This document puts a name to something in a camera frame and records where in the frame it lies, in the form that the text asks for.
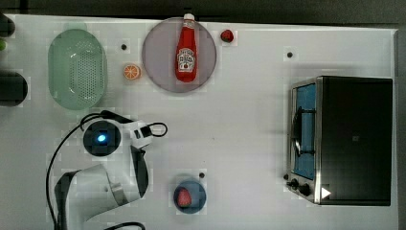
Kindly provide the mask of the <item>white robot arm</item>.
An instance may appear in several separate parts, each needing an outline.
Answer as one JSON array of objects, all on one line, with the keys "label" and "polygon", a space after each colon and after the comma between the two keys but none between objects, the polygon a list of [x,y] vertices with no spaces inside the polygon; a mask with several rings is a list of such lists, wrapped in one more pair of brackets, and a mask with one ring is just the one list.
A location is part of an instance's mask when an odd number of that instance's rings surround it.
[{"label": "white robot arm", "polygon": [[149,180],[144,147],[152,137],[145,122],[106,110],[84,125],[80,149],[96,164],[55,185],[56,230],[83,230],[87,220],[142,198]]}]

